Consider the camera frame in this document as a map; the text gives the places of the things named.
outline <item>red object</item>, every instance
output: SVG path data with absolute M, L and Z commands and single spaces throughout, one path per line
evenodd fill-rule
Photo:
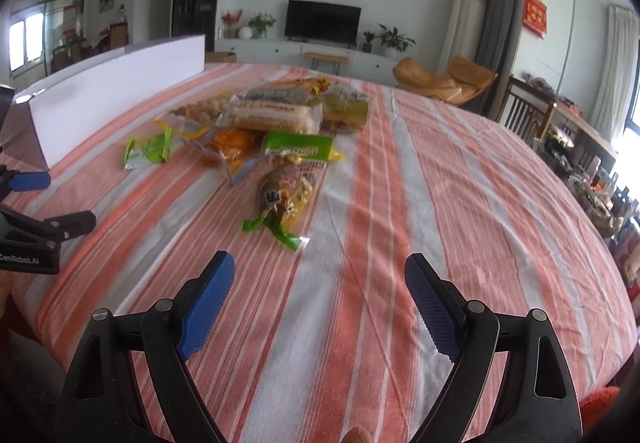
M 633 300 L 640 295 L 640 286 L 638 282 L 636 282 L 633 286 L 626 289 L 627 294 L 629 295 L 629 300 L 633 302 Z
M 541 0 L 524 0 L 522 25 L 540 38 L 546 34 L 546 6 Z
M 580 416 L 582 418 L 582 432 L 588 432 L 607 411 L 618 397 L 620 389 L 605 387 L 580 402 Z

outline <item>plastic food bag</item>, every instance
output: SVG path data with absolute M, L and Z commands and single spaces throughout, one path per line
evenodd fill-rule
M 262 86 L 247 91 L 245 102 L 276 102 L 289 105 L 306 105 L 308 93 L 301 87 L 271 87 Z
M 172 130 L 150 138 L 131 138 L 124 150 L 124 168 L 133 170 L 162 163 L 169 159 Z
M 306 246 L 308 238 L 293 232 L 306 206 L 318 189 L 327 161 L 340 159 L 326 136 L 271 133 L 265 140 L 265 154 L 273 168 L 258 183 L 258 217 L 242 224 L 244 232 L 266 226 L 291 249 Z
M 322 105 L 289 105 L 276 102 L 247 102 L 234 96 L 217 126 L 239 127 L 269 132 L 317 134 L 322 121 Z
M 322 103 L 322 128 L 333 132 L 362 131 L 369 116 L 370 98 L 357 90 L 335 84 L 310 100 Z
M 230 99 L 231 93 L 223 91 L 206 100 L 174 108 L 156 119 L 156 123 L 171 127 L 177 136 L 196 139 L 212 129 Z
M 214 128 L 187 143 L 200 150 L 205 158 L 225 171 L 226 178 L 237 185 L 260 159 L 264 133 L 240 128 Z

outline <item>leather chair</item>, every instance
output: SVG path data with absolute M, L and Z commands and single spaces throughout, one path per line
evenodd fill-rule
M 459 56 L 451 59 L 444 74 L 433 76 L 410 57 L 400 60 L 393 68 L 393 74 L 402 89 L 455 106 L 488 89 L 497 76 L 493 71 Z

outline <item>striped tablecloth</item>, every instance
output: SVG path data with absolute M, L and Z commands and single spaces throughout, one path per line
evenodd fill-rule
M 362 134 L 337 138 L 347 161 L 328 169 L 302 253 L 264 229 L 241 232 L 255 215 L 255 175 L 231 187 L 186 148 L 161 166 L 122 169 L 127 139 L 157 134 L 162 110 L 312 74 L 210 66 L 98 131 L 52 170 L 48 190 L 6 200 L 39 219 L 82 209 L 98 218 L 91 235 L 64 245 L 59 276 L 12 276 L 50 352 L 68 365 L 96 308 L 143 311 L 226 249 L 236 281 L 188 366 L 229 441 L 337 442 L 354 425 L 377 441 L 407 441 L 450 370 L 404 286 L 404 260 L 421 251 L 495 312 L 545 309 L 580 397 L 606 384 L 636 336 L 622 279 L 569 192 L 498 124 L 345 80 L 372 96 L 370 120 Z M 152 425 L 169 437 L 140 357 L 136 370 Z M 469 435 L 484 429 L 500 374 Z

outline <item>drawer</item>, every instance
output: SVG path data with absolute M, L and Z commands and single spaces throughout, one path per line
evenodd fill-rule
M 300 67 L 300 44 L 287 42 L 249 41 L 253 48 L 253 62 L 255 64 L 276 64 L 279 66 Z
M 254 63 L 254 49 L 249 40 L 222 39 L 216 40 L 216 52 L 228 51 L 238 55 L 238 62 L 243 64 Z
M 395 64 L 394 61 L 379 55 L 359 53 L 354 55 L 351 76 L 359 80 L 395 87 L 397 83 L 392 72 Z

